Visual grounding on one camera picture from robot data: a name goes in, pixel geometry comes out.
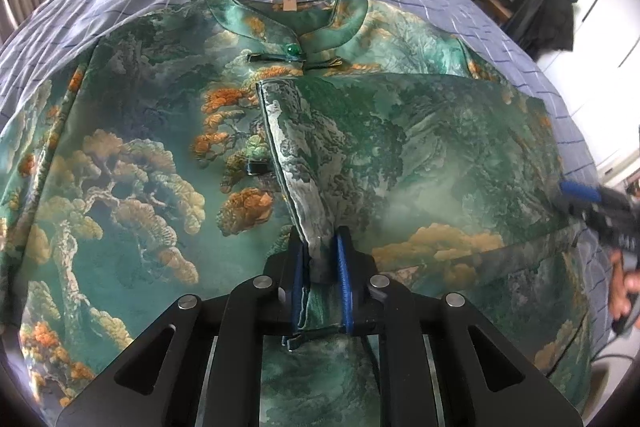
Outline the person's right hand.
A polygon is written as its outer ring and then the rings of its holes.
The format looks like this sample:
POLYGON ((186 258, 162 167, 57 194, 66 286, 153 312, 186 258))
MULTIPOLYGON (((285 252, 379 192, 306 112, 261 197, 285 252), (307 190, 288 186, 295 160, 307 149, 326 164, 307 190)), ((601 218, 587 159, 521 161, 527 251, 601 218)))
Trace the person's right hand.
POLYGON ((639 326, 639 270, 625 270, 627 262, 619 249, 610 254, 612 273, 608 288, 608 312, 613 319, 612 327, 616 335, 626 332, 634 320, 639 326))

